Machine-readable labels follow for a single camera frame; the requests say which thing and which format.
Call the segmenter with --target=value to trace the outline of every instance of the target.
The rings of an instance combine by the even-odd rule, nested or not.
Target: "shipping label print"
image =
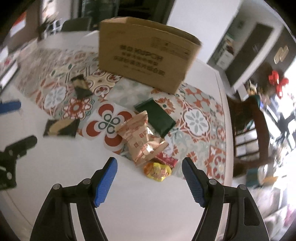
[[[155,37],[152,38],[151,47],[178,56],[185,60],[188,60],[191,55],[190,50]]]
[[[163,70],[156,67],[158,62],[163,60],[162,56],[126,45],[120,45],[120,49],[122,50],[122,56],[114,56],[114,60],[146,69],[162,76],[165,75]]]

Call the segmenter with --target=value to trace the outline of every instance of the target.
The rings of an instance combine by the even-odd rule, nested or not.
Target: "beige snack wrapper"
[[[136,165],[150,161],[168,146],[163,138],[150,134],[147,123],[148,114],[143,111],[115,128],[127,141],[128,150]]]

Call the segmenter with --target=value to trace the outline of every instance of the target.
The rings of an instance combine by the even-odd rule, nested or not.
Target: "cardboard box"
[[[111,18],[101,22],[99,66],[174,94],[200,47],[193,35],[161,23]]]

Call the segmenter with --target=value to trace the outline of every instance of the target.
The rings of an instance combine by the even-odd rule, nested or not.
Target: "blue rubber pad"
[[[117,160],[113,158],[107,170],[103,174],[100,183],[96,187],[96,196],[94,199],[94,204],[96,207],[100,206],[100,204],[105,201],[113,179],[117,173],[117,168]]]
[[[194,201],[199,203],[201,207],[205,207],[206,201],[203,188],[186,159],[182,161],[182,172],[192,193]]]

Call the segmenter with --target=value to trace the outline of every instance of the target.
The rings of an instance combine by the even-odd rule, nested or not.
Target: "chair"
[[[254,98],[248,98],[244,102],[239,102],[227,97],[227,102],[230,110],[234,146],[233,176],[243,175],[247,169],[272,163],[274,159],[268,155],[269,131],[264,114],[260,111],[257,101]],[[252,120],[254,123],[250,129],[242,129],[242,126],[246,126]],[[257,150],[247,151],[247,146],[254,147],[255,145],[258,147]],[[242,147],[245,147],[245,153],[240,154],[238,150]]]
[[[61,32],[90,31],[91,18],[74,18],[64,22]]]

